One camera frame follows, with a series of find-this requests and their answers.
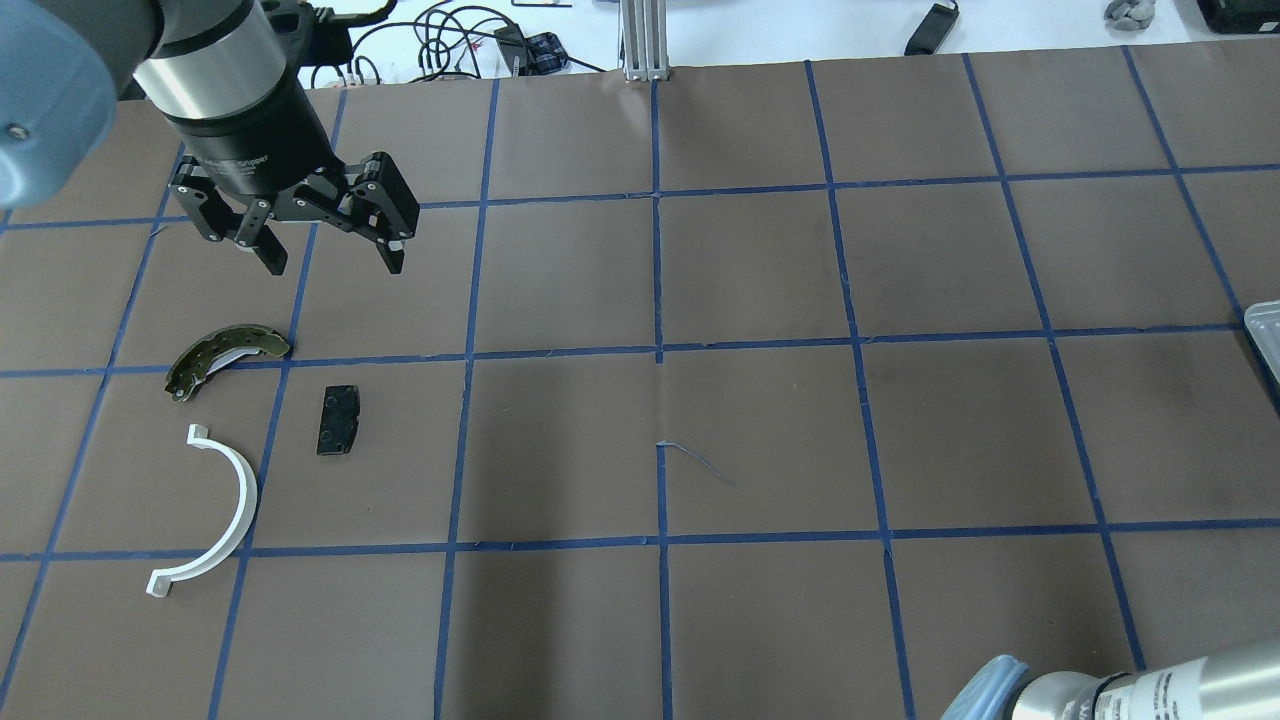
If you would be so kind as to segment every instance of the white floor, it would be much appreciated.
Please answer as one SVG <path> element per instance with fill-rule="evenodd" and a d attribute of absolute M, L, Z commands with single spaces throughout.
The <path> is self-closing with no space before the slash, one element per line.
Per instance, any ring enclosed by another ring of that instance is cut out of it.
<path fill-rule="evenodd" d="M 572 6 L 517 8 L 509 0 L 476 4 L 506 13 L 526 36 L 554 32 L 571 55 L 616 68 L 617 4 L 562 1 Z M 380 0 L 317 0 L 317 4 L 337 12 L 364 12 L 376 8 Z M 932 4 L 933 0 L 668 0 L 671 63 L 723 65 L 901 55 Z M 392 19 L 413 19 L 429 5 L 426 0 L 402 1 Z M 1158 0 L 1152 26 L 1134 33 L 1107 29 L 1102 19 L 1106 5 L 1106 0 L 961 0 L 960 19 L 941 51 L 1096 47 L 1225 37 L 1210 32 L 1196 0 Z M 420 74 L 417 49 L 413 29 L 398 28 L 370 38 L 360 53 L 378 64 L 387 82 L 404 82 Z M 498 55 L 492 41 L 485 42 L 480 56 L 481 74 L 497 74 Z M 308 77 L 310 70 L 303 73 L 303 81 Z M 317 85 L 335 82 L 329 70 L 320 77 Z"/>

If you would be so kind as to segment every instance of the curved metal brake shoe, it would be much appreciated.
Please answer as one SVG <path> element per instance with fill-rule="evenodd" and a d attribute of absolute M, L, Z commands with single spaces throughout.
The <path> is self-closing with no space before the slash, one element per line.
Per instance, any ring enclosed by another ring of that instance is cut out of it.
<path fill-rule="evenodd" d="M 250 355 L 284 357 L 291 350 L 284 336 L 266 325 L 230 325 L 214 331 L 187 348 L 164 377 L 164 389 L 177 402 L 186 402 L 200 392 L 210 375 Z"/>

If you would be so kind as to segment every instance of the white curved object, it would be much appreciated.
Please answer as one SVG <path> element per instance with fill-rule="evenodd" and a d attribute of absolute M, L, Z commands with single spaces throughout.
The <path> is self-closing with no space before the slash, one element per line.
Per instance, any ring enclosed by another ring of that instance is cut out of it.
<path fill-rule="evenodd" d="M 227 556 L 234 552 L 239 541 L 244 539 L 250 524 L 253 521 L 253 512 L 257 510 L 257 478 L 253 477 L 253 468 L 239 452 L 225 445 L 209 439 L 209 428 L 204 425 L 191 425 L 187 428 L 187 445 L 204 450 L 216 450 L 227 456 L 236 468 L 236 478 L 239 480 L 241 497 L 236 505 L 236 515 L 232 524 L 227 527 L 223 537 L 218 538 L 214 547 L 200 557 L 179 565 L 177 568 L 163 568 L 151 571 L 151 582 L 147 583 L 147 594 L 152 597 L 165 597 L 169 594 L 169 585 L 177 580 L 189 580 L 212 570 Z"/>

